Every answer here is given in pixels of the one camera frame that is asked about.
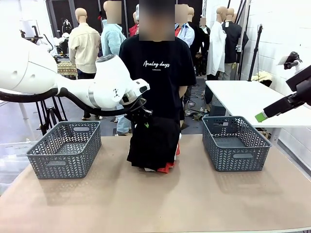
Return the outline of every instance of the mannequin head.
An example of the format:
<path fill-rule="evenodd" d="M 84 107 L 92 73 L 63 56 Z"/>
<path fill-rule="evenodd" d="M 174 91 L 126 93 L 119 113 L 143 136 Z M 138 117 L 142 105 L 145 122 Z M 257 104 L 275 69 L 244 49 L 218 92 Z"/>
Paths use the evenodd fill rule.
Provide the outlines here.
<path fill-rule="evenodd" d="M 237 19 L 237 15 L 238 15 L 238 14 L 234 14 L 234 15 L 233 15 L 232 22 L 235 22 L 235 20 Z"/>
<path fill-rule="evenodd" d="M 226 21 L 233 21 L 233 16 L 234 16 L 234 9 L 233 8 L 229 8 L 228 12 L 227 12 L 227 18 Z"/>
<path fill-rule="evenodd" d="M 75 14 L 79 23 L 86 23 L 87 13 L 85 9 L 77 8 Z"/>
<path fill-rule="evenodd" d="M 192 22 L 193 17 L 194 17 L 194 9 L 192 7 L 188 7 L 188 22 Z"/>
<path fill-rule="evenodd" d="M 133 13 L 133 19 L 134 19 L 134 23 L 137 23 L 136 22 L 136 12 Z"/>
<path fill-rule="evenodd" d="M 176 4 L 175 5 L 175 23 L 183 25 L 187 23 L 189 7 L 186 4 Z"/>
<path fill-rule="evenodd" d="M 217 8 L 217 18 L 216 18 L 216 21 L 219 22 L 219 23 L 222 23 L 225 21 L 225 18 L 227 17 L 227 12 L 228 12 L 228 9 L 224 6 L 221 6 L 219 8 Z"/>
<path fill-rule="evenodd" d="M 200 26 L 206 26 L 206 18 L 200 18 Z"/>
<path fill-rule="evenodd" d="M 107 23 L 122 23 L 121 1 L 105 1 L 104 10 L 107 15 Z"/>

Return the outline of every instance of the black jacket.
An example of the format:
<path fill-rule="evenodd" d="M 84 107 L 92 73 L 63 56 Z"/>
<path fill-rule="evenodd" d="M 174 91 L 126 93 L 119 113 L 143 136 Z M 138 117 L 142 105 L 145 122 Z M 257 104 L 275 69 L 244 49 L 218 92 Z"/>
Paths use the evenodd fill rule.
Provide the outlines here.
<path fill-rule="evenodd" d="M 199 52 L 200 48 L 201 48 L 202 54 L 204 54 L 205 51 L 208 50 L 209 36 L 204 33 L 204 31 L 202 30 L 202 28 L 199 27 L 199 25 L 193 22 L 188 22 L 188 24 L 194 30 L 194 41 L 192 45 L 190 46 L 191 56 L 192 56 L 192 59 L 194 59 L 195 55 Z"/>
<path fill-rule="evenodd" d="M 229 22 L 229 26 L 226 27 L 226 22 L 223 23 L 223 30 L 227 34 L 225 39 L 225 64 L 237 62 L 237 51 L 236 47 L 241 37 L 242 27 L 239 24 Z M 248 37 L 244 34 L 243 45 L 245 46 L 248 42 Z"/>

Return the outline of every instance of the wall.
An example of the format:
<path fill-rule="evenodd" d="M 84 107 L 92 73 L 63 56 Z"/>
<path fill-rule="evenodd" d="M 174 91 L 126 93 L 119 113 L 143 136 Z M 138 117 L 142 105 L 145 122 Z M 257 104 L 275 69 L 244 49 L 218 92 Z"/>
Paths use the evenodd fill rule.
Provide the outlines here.
<path fill-rule="evenodd" d="M 231 6 L 236 12 L 239 4 L 240 0 L 231 1 Z M 227 0 L 207 0 L 206 18 L 210 26 L 216 19 L 217 7 L 227 7 L 227 5 Z M 283 95 L 291 93 L 285 81 L 293 76 L 295 70 L 284 70 L 282 66 L 277 66 L 277 64 L 282 56 L 289 55 L 291 51 L 298 52 L 305 65 L 311 64 L 311 24 L 307 18 L 307 11 L 310 6 L 309 0 L 296 0 L 294 2 L 284 0 L 251 1 L 247 29 L 249 42 L 245 47 L 242 68 L 243 80 L 248 78 L 258 26 L 262 24 L 259 63 L 257 58 L 253 74 L 256 74 L 258 70 L 265 70 L 273 76 L 271 88 Z M 280 140 L 311 169 L 311 128 L 283 129 Z"/>
<path fill-rule="evenodd" d="M 38 33 L 45 34 L 53 43 L 52 29 L 45 0 L 0 0 L 2 33 L 17 32 L 20 20 L 36 20 Z"/>

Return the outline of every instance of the light blue jacket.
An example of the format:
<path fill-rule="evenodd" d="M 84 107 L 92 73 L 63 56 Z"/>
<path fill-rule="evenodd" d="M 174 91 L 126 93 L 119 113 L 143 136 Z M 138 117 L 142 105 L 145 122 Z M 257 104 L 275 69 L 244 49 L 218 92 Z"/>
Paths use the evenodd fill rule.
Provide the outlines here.
<path fill-rule="evenodd" d="M 179 24 L 175 24 L 175 30 L 179 27 Z M 192 45 L 194 41 L 194 30 L 188 23 L 184 23 L 183 26 L 181 26 L 181 30 L 177 36 L 177 38 L 185 41 L 187 45 L 190 46 Z"/>
<path fill-rule="evenodd" d="M 120 46 L 126 39 L 122 33 L 122 27 L 114 23 L 108 24 L 107 19 L 103 20 L 103 26 L 104 29 L 101 38 L 103 55 L 119 55 Z"/>

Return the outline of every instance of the white shirt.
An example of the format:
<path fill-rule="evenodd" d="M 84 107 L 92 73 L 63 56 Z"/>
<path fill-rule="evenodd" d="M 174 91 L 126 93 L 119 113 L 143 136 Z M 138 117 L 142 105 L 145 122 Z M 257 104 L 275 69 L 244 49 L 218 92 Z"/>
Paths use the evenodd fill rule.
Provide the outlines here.
<path fill-rule="evenodd" d="M 183 26 L 181 26 L 181 30 L 179 31 L 177 38 L 185 41 L 187 45 L 190 46 L 192 45 L 194 41 L 194 30 L 188 23 L 184 23 Z"/>
<path fill-rule="evenodd" d="M 225 71 L 225 39 L 220 22 L 215 21 L 209 35 L 209 50 L 207 57 L 207 75 L 216 75 L 217 71 Z"/>
<path fill-rule="evenodd" d="M 99 52 L 101 36 L 98 31 L 91 28 L 87 23 L 80 23 L 74 28 L 69 36 L 69 58 L 77 69 L 84 73 L 96 73 L 96 58 Z"/>

